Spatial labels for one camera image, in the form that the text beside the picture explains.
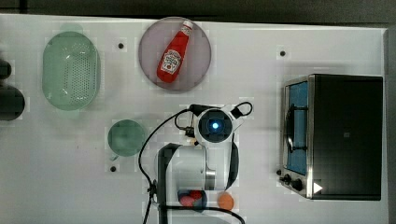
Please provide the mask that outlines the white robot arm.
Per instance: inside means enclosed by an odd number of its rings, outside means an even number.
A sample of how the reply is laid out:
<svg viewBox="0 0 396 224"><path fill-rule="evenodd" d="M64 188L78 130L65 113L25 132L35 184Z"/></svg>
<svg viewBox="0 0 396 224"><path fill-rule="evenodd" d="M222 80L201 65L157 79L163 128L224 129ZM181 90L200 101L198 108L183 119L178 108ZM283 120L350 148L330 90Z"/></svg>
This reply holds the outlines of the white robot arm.
<svg viewBox="0 0 396 224"><path fill-rule="evenodd" d="M159 224L231 224L226 217L243 219L206 205L186 207L179 201L189 190L224 191L236 180L239 151L233 141L245 116L239 107L191 105L197 117L194 145L169 143L157 154L157 202Z"/></svg>

